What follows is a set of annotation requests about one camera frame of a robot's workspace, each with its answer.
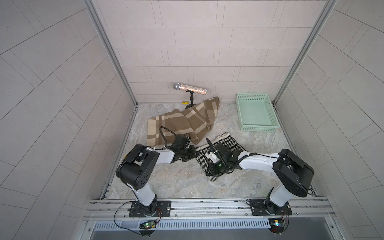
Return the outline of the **black white houndstooth scarf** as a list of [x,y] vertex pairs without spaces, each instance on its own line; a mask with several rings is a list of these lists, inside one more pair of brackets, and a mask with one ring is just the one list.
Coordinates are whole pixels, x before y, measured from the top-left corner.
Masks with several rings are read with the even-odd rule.
[[[245,149],[240,144],[238,144],[238,142],[229,133],[224,133],[224,134],[218,136],[217,138],[215,138],[211,142],[211,144],[213,144],[214,146],[219,144],[219,143],[225,145],[226,147],[230,148],[231,150],[234,150],[236,148],[242,148],[243,151],[245,151]],[[209,143],[207,143],[203,146],[199,146],[197,148],[196,160],[197,160],[198,164],[202,167],[206,176],[212,177],[208,173],[208,166],[209,166],[209,163],[208,163],[209,159],[207,158],[208,152],[209,152]]]

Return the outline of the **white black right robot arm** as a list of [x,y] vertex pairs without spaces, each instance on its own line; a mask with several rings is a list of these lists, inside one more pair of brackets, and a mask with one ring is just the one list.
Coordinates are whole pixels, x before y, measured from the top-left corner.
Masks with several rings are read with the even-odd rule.
[[258,170],[275,173],[280,185],[272,188],[265,200],[247,200],[246,203],[256,214],[291,215],[288,202],[293,197],[305,198],[309,194],[314,169],[288,149],[277,154],[231,151],[222,144],[209,143],[208,173],[213,179],[232,173],[234,170]]

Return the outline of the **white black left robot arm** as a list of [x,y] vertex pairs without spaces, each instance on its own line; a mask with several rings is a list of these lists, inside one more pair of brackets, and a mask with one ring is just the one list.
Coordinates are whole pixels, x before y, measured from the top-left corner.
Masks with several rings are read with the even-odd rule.
[[187,162],[196,156],[196,149],[187,135],[176,135],[168,147],[155,149],[136,144],[117,168],[116,176],[135,194],[134,211],[146,217],[157,211],[158,197],[148,183],[156,165]]

